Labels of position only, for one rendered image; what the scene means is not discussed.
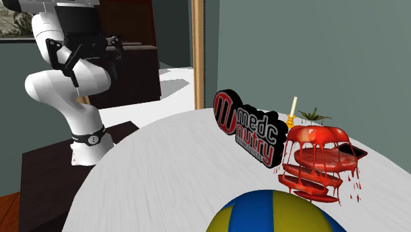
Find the red dripping sliced tomato figure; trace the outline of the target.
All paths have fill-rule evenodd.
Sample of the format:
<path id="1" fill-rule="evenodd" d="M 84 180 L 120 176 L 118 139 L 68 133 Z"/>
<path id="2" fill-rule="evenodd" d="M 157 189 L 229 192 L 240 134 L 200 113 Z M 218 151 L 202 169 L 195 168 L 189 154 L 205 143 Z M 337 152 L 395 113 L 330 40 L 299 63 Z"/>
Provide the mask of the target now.
<path id="1" fill-rule="evenodd" d="M 358 153 L 342 129 L 327 126 L 295 126 L 287 142 L 299 145 L 282 163 L 279 182 L 309 201 L 338 202 L 341 172 L 358 177 Z"/>

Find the dark robot stand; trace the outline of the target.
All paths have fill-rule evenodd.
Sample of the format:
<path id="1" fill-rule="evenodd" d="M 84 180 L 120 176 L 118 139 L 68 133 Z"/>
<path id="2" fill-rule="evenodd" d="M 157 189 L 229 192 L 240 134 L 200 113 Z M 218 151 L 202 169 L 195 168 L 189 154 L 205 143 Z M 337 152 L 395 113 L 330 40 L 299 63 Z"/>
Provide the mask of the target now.
<path id="1" fill-rule="evenodd" d="M 18 232 L 62 232 L 91 166 L 71 165 L 73 140 L 22 155 Z"/>

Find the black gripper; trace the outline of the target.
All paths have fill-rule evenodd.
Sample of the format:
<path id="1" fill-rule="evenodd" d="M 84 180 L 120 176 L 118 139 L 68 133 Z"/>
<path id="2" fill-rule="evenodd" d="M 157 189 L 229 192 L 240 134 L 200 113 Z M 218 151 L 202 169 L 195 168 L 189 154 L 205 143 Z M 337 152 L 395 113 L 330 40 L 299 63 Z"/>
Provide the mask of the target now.
<path id="1" fill-rule="evenodd" d="M 79 83 L 73 71 L 75 64 L 80 59 L 106 59 L 109 57 L 113 78 L 118 80 L 121 76 L 123 63 L 123 43 L 118 36 L 107 38 L 104 36 L 98 11 L 93 7 L 56 6 L 55 12 L 64 34 L 64 45 L 73 52 L 65 63 L 60 63 L 57 52 L 63 47 L 62 44 L 47 38 L 45 44 L 51 67 L 62 71 L 64 76 L 71 79 L 73 86 L 78 88 Z M 115 55 L 106 54 L 107 45 L 115 47 Z"/>

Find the white round table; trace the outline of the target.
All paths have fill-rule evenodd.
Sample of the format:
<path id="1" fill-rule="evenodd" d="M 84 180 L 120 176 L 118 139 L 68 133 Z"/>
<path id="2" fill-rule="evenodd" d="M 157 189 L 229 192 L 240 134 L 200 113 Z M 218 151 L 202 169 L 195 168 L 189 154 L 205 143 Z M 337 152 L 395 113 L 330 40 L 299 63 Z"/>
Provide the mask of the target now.
<path id="1" fill-rule="evenodd" d="M 347 232 L 411 232 L 411 174 L 368 149 L 361 188 L 348 173 L 340 202 L 321 208 Z M 225 134 L 212 109 L 146 125 L 90 171 L 62 232 L 206 232 L 231 199 L 251 190 L 286 191 L 268 169 Z"/>

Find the black tablet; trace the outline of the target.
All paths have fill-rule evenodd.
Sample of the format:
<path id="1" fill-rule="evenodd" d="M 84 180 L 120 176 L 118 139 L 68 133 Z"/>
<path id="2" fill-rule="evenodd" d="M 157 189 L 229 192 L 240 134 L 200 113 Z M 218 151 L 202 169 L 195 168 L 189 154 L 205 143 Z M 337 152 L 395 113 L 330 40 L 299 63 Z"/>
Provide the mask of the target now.
<path id="1" fill-rule="evenodd" d="M 339 145 L 338 148 L 339 151 L 356 156 L 357 159 L 361 159 L 368 154 L 365 150 L 362 150 L 354 145 L 350 145 L 349 143 L 343 143 Z"/>

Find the black sign with red lettering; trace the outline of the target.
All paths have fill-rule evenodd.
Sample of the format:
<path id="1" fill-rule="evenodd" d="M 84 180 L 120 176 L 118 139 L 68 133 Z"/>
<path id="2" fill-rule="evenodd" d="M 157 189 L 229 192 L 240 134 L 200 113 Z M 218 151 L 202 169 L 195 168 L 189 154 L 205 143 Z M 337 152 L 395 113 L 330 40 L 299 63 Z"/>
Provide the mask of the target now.
<path id="1" fill-rule="evenodd" d="M 288 126 L 276 111 L 260 111 L 244 104 L 231 89 L 220 90 L 213 101 L 219 128 L 266 168 L 277 167 L 283 158 Z"/>

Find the small green plant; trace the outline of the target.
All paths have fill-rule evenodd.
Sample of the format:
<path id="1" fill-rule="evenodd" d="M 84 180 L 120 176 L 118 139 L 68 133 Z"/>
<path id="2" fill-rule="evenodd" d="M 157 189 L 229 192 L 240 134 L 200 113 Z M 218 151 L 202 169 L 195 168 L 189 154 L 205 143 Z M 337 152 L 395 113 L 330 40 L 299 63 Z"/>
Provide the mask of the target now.
<path id="1" fill-rule="evenodd" d="M 320 125 L 324 125 L 324 120 L 331 120 L 331 117 L 328 116 L 323 116 L 317 113 L 317 108 L 315 107 L 314 110 L 310 113 L 310 112 L 303 112 L 303 111 L 299 111 L 299 113 L 301 114 L 302 118 L 310 121 L 311 123 L 317 123 Z"/>

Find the blue and yellow ball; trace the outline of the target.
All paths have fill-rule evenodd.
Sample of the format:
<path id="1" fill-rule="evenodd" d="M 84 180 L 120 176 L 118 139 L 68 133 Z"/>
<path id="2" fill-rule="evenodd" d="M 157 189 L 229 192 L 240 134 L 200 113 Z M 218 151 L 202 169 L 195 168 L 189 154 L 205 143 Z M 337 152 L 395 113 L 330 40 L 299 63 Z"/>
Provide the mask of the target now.
<path id="1" fill-rule="evenodd" d="M 347 232 L 329 214 L 279 190 L 254 190 L 233 198 L 206 232 Z"/>

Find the framed wall picture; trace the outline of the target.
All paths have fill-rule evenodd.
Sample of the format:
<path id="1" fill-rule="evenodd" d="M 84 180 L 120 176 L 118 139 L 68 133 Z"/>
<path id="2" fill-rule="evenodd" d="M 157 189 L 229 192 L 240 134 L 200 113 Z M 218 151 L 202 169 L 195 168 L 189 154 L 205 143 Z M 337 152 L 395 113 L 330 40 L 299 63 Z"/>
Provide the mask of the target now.
<path id="1" fill-rule="evenodd" d="M 8 10 L 0 4 L 0 43 L 32 42 L 31 13 L 19 13 Z"/>

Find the light wooden door frame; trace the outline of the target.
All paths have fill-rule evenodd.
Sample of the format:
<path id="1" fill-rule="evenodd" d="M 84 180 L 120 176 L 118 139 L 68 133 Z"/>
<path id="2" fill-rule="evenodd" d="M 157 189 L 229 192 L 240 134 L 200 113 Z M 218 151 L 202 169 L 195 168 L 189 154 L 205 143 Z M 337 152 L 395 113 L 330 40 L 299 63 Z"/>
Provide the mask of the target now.
<path id="1" fill-rule="evenodd" d="M 204 108 L 204 0 L 192 3 L 192 53 L 194 68 L 194 109 Z"/>

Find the white candle in yellow holder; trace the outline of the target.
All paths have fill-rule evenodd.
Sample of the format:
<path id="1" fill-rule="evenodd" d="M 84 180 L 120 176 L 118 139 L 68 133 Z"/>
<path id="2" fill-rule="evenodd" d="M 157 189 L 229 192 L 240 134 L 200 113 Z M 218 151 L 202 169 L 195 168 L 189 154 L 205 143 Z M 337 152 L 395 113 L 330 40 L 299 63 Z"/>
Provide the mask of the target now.
<path id="1" fill-rule="evenodd" d="M 293 101 L 292 101 L 292 105 L 291 105 L 291 109 L 290 109 L 290 113 L 287 115 L 288 119 L 286 121 L 287 127 L 289 129 L 294 127 L 294 118 L 295 118 L 294 113 L 295 113 L 297 101 L 298 101 L 298 97 L 294 96 Z"/>

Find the dark wooden cabinet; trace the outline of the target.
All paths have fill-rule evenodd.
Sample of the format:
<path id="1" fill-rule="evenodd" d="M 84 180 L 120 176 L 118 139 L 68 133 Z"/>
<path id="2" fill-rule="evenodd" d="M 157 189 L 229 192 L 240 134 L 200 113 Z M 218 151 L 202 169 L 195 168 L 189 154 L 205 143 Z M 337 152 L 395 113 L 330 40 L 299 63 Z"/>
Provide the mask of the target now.
<path id="1" fill-rule="evenodd" d="M 98 109 L 160 100 L 159 61 L 151 0 L 99 0 L 103 31 L 124 46 L 120 77 L 107 91 L 89 96 Z"/>

